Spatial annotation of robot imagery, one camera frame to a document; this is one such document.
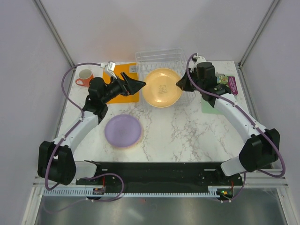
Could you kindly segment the purple plate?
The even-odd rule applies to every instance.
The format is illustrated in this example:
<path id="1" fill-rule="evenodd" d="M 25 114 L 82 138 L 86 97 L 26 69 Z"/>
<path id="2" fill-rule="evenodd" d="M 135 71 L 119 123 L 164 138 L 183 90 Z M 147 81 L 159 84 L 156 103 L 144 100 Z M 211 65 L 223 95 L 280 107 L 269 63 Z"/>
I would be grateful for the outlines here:
<path id="1" fill-rule="evenodd" d="M 128 148 L 140 136 L 143 128 L 139 120 L 131 115 L 112 117 L 105 126 L 106 140 L 116 148 Z"/>

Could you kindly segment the light yellow plate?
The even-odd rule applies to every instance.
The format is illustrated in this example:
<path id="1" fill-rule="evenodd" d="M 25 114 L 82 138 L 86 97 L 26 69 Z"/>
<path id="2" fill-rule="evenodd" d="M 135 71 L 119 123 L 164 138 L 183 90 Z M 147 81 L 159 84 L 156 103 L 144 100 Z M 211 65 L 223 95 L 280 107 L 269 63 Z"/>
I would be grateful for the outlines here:
<path id="1" fill-rule="evenodd" d="M 141 146 L 141 144 L 142 144 L 142 141 L 138 141 L 138 142 L 136 142 L 135 144 L 129 146 L 129 147 L 127 148 L 127 150 L 133 150 L 133 149 L 135 149 L 135 148 L 139 148 L 139 147 Z"/>

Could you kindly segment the pink plate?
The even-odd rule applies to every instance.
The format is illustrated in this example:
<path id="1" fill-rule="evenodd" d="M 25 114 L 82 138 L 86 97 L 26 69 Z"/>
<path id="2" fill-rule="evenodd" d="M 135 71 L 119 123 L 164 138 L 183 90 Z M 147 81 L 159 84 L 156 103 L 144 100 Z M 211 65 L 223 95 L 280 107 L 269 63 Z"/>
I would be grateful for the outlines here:
<path id="1" fill-rule="evenodd" d="M 131 145 L 131 147 L 136 146 L 142 140 L 142 138 L 143 138 L 143 131 L 140 133 L 139 138 L 137 139 L 137 141 L 135 141 L 135 143 Z"/>

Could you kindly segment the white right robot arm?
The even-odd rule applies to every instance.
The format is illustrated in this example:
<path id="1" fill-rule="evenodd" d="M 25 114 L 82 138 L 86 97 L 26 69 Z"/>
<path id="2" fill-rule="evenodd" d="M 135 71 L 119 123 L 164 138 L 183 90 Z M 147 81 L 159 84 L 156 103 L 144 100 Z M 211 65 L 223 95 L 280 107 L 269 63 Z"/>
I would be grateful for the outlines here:
<path id="1" fill-rule="evenodd" d="M 267 129 L 242 109 L 230 88 L 218 83 L 212 63 L 198 62 L 193 67 L 187 67 L 176 85 L 183 91 L 199 91 L 204 101 L 228 119 L 244 142 L 239 155 L 222 162 L 215 172 L 217 183 L 226 184 L 232 175 L 242 172 L 260 171 L 270 175 L 263 168 L 277 160 L 282 165 L 282 172 L 279 175 L 272 174 L 272 177 L 285 174 L 285 163 L 279 153 L 279 132 L 274 128 Z"/>

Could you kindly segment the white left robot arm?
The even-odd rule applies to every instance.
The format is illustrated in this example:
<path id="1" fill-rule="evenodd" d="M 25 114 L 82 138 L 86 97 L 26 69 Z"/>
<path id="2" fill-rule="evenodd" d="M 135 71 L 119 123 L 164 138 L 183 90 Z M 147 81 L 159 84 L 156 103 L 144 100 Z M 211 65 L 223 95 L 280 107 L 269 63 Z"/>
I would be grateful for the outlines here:
<path id="1" fill-rule="evenodd" d="M 81 178 L 99 184 L 103 173 L 97 166 L 87 161 L 76 162 L 73 154 L 86 135 L 105 117 L 107 102 L 118 95 L 134 95 L 144 86 L 146 82 L 132 79 L 124 72 L 121 78 L 111 78 L 109 84 L 101 77 L 91 79 L 89 94 L 77 121 L 61 137 L 40 144 L 37 167 L 39 177 L 62 185 L 69 185 L 72 180 Z"/>

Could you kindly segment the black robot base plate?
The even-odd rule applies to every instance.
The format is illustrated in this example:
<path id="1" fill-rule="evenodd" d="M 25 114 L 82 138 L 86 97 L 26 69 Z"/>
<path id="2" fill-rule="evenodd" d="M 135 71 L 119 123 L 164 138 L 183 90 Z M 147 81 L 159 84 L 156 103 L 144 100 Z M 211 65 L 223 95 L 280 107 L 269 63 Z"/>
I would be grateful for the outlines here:
<path id="1" fill-rule="evenodd" d="M 226 177 L 216 172 L 220 162 L 97 162 L 96 175 L 103 178 L 93 180 L 79 179 L 78 185 L 100 184 L 109 191 L 146 191 L 149 192 L 187 192 L 204 191 L 207 187 L 200 184 L 234 185 L 234 181 L 242 184 L 239 174 Z M 120 181 L 113 184 L 115 177 Z"/>

